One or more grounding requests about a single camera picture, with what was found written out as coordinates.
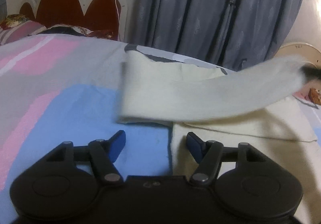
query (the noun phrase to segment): round pad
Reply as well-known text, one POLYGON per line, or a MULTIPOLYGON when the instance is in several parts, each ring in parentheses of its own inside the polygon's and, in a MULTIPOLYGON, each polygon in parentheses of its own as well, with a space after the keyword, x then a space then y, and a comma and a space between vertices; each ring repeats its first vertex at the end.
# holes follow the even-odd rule
POLYGON ((90 174, 76 169, 70 176, 22 174, 11 185, 16 210, 31 218, 59 220, 77 215, 94 200, 98 185, 90 174))
POLYGON ((296 210, 302 198, 301 184, 291 174, 244 176, 237 169, 217 179, 215 193, 233 214, 252 220, 289 214, 296 210))

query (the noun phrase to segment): round object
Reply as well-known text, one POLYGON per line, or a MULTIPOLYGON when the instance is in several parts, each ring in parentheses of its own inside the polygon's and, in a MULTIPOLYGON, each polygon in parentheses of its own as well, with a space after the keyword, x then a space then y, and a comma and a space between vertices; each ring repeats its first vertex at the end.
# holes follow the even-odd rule
POLYGON ((267 176, 252 176, 243 180, 242 187, 254 196, 265 197, 277 193, 280 189, 280 184, 274 178, 267 176))
POLYGON ((65 193, 70 182, 63 176, 44 176, 33 183, 33 190, 40 196, 55 197, 65 193))
POLYGON ((219 201, 233 214, 256 221, 294 213, 302 198, 300 182, 287 172, 275 176, 263 172, 255 175, 255 169, 237 168, 226 172, 215 183, 219 201))
POLYGON ((152 186, 152 184, 150 182, 145 182, 143 184, 143 187, 145 187, 145 188, 151 188, 151 186, 152 186))
MULTIPOLYGON (((280 47, 274 57, 287 56, 287 55, 300 55, 303 57, 307 64, 314 67, 321 67, 321 52, 314 46, 304 42, 290 42, 280 47)), ((307 83, 300 90, 303 96, 308 95, 310 88, 321 90, 321 82, 318 80, 307 83)))
POLYGON ((25 172, 10 187, 10 198, 17 212, 32 219, 67 219, 86 209, 98 192, 96 179, 80 170, 47 168, 52 175, 25 172))
POLYGON ((120 176, 116 173, 109 173, 104 176, 104 179, 109 182, 117 182, 120 180, 120 176))
POLYGON ((208 176, 204 173, 195 173, 193 176, 192 176, 192 179, 195 181, 195 182, 205 182, 208 180, 208 176))

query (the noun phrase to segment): black device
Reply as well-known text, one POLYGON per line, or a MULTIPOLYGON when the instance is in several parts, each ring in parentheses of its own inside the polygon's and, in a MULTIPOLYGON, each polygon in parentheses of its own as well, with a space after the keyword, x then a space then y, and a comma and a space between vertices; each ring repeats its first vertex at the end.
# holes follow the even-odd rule
POLYGON ((125 132, 118 131, 108 141, 54 148, 13 181, 14 223, 299 223, 293 214, 303 194, 300 182, 248 143, 224 147, 190 132, 187 148, 199 163, 190 180, 124 181, 113 162, 125 142, 125 132), (78 169, 79 161, 90 162, 93 174, 78 169), (235 169, 217 178, 227 161, 235 161, 235 169))

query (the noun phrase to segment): white cable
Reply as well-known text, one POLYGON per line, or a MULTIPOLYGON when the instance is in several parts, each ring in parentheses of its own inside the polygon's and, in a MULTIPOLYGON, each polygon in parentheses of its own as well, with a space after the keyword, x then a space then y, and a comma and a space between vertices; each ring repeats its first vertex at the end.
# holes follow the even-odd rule
POLYGON ((115 0, 115 7, 116 7, 116 11, 117 11, 117 18, 118 18, 118 39, 119 39, 119 41, 123 42, 123 39, 120 37, 120 34, 119 34, 120 16, 119 16, 119 11, 118 11, 116 0, 115 0))

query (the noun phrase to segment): pillow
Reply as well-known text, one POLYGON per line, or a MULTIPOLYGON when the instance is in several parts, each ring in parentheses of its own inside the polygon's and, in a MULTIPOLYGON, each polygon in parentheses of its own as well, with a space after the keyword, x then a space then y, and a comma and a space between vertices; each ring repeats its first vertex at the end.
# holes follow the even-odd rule
POLYGON ((0 45, 14 42, 28 35, 36 35, 45 29, 45 26, 31 20, 20 23, 18 26, 6 30, 0 27, 0 45))
POLYGON ((28 21, 29 19, 22 14, 12 14, 12 15, 8 15, 1 23, 0 23, 0 27, 3 30, 6 29, 10 29, 13 28, 15 26, 18 26, 22 23, 25 23, 26 21, 28 21))
POLYGON ((43 34, 59 33, 59 34, 79 35, 79 36, 84 35, 90 38, 117 40, 117 37, 114 35, 111 29, 91 31, 90 29, 85 27, 66 25, 66 24, 53 25, 50 28, 48 28, 46 32, 42 32, 42 33, 43 34))

